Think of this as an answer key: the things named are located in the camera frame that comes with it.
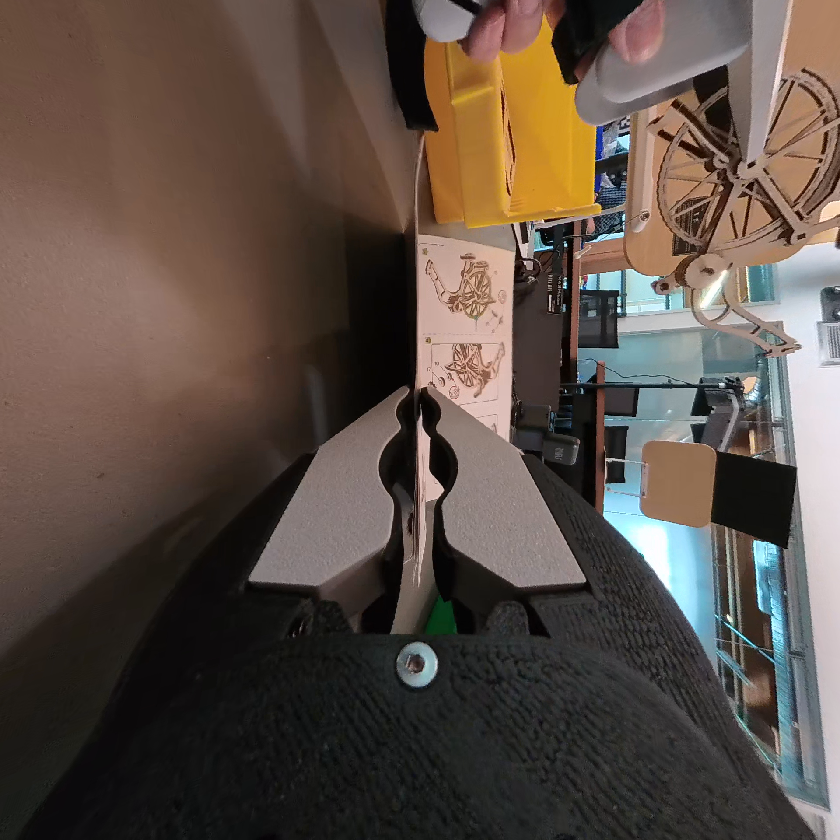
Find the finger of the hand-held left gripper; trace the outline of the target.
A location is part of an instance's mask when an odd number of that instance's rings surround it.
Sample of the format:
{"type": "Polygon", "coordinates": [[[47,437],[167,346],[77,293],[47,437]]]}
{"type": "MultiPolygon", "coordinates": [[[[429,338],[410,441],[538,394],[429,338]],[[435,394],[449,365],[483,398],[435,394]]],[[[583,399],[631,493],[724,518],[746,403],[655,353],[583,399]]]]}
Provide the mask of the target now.
{"type": "Polygon", "coordinates": [[[763,153],[791,24],[792,1],[736,2],[744,50],[728,63],[728,101],[740,157],[763,153]]]}

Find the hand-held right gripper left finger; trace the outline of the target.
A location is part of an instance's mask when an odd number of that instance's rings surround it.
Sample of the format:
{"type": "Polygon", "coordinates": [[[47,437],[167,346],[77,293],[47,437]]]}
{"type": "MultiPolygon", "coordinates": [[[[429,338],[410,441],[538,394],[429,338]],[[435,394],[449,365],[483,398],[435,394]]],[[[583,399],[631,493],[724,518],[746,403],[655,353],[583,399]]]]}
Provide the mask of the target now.
{"type": "Polygon", "coordinates": [[[382,457],[402,426],[406,386],[321,445],[258,557],[248,583],[320,601],[374,601],[396,530],[382,457]]]}

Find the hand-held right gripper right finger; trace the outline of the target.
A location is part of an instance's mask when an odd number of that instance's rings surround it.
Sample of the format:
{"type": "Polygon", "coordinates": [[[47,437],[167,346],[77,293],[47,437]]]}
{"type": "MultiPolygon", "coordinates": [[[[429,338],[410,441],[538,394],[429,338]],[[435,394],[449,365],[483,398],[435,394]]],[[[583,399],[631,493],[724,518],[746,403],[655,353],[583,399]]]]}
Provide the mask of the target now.
{"type": "Polygon", "coordinates": [[[586,578],[521,454],[435,389],[420,396],[434,501],[434,579],[446,601],[578,592],[586,578]]]}

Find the wooden model bicycle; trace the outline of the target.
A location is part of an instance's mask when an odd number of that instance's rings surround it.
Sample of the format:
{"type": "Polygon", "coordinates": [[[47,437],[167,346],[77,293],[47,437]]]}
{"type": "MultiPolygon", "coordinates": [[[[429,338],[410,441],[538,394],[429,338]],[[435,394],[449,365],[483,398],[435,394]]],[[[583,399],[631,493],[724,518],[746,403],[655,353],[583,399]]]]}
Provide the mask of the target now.
{"type": "Polygon", "coordinates": [[[735,334],[745,326],[764,356],[781,359],[801,344],[747,308],[738,275],[838,234],[838,91],[814,69],[785,72],[751,162],[728,94],[724,86],[703,101],[682,95],[648,125],[664,144],[656,210],[667,233],[688,248],[656,289],[681,289],[701,327],[735,334]],[[727,323],[730,317],[738,324],[727,323]]]}

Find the bicycle instruction booklet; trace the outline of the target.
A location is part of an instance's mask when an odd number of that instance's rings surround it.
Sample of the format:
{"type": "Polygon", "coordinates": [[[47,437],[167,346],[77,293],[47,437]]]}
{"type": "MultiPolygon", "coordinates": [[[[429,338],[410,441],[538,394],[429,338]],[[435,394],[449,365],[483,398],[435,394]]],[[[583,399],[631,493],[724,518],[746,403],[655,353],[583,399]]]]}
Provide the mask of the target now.
{"type": "Polygon", "coordinates": [[[466,431],[466,465],[478,468],[464,491],[461,530],[447,525],[454,548],[471,556],[494,549],[508,515],[505,476],[487,461],[498,455],[490,435],[511,436],[513,253],[432,235],[416,243],[414,390],[438,391],[475,418],[466,431]],[[477,425],[486,427],[479,433],[477,425]]]}

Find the person's left hand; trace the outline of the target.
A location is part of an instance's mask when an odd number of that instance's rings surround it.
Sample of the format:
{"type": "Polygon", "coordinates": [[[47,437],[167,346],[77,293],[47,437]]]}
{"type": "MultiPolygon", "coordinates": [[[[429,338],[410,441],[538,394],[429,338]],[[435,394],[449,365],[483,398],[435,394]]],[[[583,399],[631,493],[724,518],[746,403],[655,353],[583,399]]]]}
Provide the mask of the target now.
{"type": "MultiPolygon", "coordinates": [[[[504,1],[486,7],[474,18],[460,41],[467,56],[490,62],[501,52],[517,54],[537,38],[543,22],[556,25],[565,11],[564,1],[504,1]]],[[[644,1],[613,28],[608,40],[628,64],[639,65],[658,52],[665,35],[665,4],[644,1]]]]}

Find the small grey device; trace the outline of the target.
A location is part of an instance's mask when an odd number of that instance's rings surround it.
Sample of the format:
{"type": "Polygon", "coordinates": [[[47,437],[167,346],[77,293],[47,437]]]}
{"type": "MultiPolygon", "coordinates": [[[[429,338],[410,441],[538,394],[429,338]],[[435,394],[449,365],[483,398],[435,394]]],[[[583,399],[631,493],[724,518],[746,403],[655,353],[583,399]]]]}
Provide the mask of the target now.
{"type": "Polygon", "coordinates": [[[574,466],[581,441],[572,434],[571,410],[557,414],[550,405],[522,404],[515,426],[515,445],[547,464],[574,466]]]}

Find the brown wooden table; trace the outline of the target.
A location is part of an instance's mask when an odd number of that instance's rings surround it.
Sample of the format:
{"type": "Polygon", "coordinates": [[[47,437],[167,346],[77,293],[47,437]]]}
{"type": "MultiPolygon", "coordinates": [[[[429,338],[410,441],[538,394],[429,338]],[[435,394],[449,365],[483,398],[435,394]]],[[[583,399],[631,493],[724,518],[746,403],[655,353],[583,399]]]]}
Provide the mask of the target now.
{"type": "Polygon", "coordinates": [[[600,514],[604,512],[606,488],[606,397],[602,386],[606,383],[606,366],[597,361],[595,365],[595,413],[593,449],[593,507],[600,514]]]}

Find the green plastic bin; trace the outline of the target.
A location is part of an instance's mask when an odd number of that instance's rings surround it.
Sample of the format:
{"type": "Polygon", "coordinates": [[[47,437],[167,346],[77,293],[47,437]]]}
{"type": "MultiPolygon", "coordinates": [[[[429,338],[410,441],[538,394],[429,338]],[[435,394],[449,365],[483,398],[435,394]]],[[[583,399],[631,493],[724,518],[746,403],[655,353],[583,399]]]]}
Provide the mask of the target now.
{"type": "Polygon", "coordinates": [[[427,636],[456,635],[458,633],[455,609],[451,601],[446,601],[441,595],[436,596],[423,633],[427,636]]]}

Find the yellow plastic bin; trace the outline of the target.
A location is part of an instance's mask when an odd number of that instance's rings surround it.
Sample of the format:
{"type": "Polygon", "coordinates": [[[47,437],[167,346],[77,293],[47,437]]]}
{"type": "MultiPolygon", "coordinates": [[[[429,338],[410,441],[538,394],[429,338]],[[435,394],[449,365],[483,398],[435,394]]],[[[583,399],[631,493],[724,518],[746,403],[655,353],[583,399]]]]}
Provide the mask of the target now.
{"type": "Polygon", "coordinates": [[[483,228],[593,215],[595,127],[554,61],[552,29],[520,53],[480,64],[458,43],[426,42],[427,97],[437,121],[426,132],[427,168],[439,224],[483,228]],[[517,162],[512,199],[503,171],[504,83],[517,162]]]}

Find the bag of wooden parts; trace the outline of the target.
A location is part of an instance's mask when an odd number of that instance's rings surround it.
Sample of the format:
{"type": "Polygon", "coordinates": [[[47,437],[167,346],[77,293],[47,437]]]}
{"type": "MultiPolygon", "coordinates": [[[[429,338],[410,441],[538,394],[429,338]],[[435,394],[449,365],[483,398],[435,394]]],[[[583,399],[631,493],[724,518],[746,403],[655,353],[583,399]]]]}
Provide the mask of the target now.
{"type": "Polygon", "coordinates": [[[516,173],[516,146],[513,139],[508,97],[504,83],[500,86],[500,114],[503,140],[503,171],[508,199],[512,199],[513,183],[516,173]]]}

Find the beige rounded panel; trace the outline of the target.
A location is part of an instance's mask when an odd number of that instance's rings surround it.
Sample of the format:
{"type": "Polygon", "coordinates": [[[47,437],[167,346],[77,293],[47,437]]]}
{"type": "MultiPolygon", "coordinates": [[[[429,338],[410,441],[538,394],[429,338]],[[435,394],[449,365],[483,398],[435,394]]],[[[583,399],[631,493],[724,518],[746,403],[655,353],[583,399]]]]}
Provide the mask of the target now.
{"type": "Polygon", "coordinates": [[[709,526],[717,460],[717,451],[704,444],[646,442],[639,498],[642,514],[694,529],[709,526]]]}

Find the light wooden table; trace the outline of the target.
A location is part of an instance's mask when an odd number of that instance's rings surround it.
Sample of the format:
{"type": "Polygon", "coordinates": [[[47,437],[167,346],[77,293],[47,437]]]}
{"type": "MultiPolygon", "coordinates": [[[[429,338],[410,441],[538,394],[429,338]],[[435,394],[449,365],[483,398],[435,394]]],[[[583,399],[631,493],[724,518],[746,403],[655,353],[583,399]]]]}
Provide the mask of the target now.
{"type": "Polygon", "coordinates": [[[605,274],[632,268],[625,254],[625,237],[585,244],[577,254],[581,275],[605,274]]]}

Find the black mesh chair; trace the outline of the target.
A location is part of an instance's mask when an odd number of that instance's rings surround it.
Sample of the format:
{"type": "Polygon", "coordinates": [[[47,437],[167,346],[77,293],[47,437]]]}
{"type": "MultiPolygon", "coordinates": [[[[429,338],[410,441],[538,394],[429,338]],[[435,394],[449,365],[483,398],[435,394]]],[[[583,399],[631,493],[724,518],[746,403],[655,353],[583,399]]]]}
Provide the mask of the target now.
{"type": "Polygon", "coordinates": [[[580,349],[615,350],[619,347],[618,320],[622,315],[618,290],[581,290],[578,345],[580,349]]]}

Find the black square panel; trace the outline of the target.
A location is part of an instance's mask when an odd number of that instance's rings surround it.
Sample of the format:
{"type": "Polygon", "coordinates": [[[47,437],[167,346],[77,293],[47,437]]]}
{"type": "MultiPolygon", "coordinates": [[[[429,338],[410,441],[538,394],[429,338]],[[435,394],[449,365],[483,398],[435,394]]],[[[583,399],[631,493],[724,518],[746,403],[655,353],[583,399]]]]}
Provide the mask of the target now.
{"type": "Polygon", "coordinates": [[[732,453],[717,453],[710,522],[786,550],[798,469],[732,453]]]}

